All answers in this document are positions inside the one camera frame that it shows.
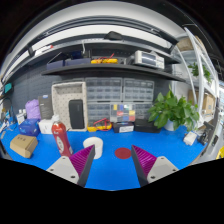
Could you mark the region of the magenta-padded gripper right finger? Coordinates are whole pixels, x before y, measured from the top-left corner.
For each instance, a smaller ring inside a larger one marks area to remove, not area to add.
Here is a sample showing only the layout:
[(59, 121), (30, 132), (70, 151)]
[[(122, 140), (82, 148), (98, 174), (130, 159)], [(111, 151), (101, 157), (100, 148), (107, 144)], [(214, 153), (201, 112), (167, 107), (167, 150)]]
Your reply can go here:
[(165, 156), (156, 157), (135, 145), (131, 148), (131, 156), (141, 187), (178, 171)]

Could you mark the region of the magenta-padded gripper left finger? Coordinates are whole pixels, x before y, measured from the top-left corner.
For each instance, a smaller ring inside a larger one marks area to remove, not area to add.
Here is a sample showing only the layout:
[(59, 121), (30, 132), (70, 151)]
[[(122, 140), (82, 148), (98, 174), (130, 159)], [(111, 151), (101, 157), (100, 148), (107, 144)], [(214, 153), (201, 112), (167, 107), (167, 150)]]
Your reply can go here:
[(84, 187), (89, 176), (94, 156), (95, 146), (91, 145), (70, 157), (61, 156), (47, 171), (78, 186)]

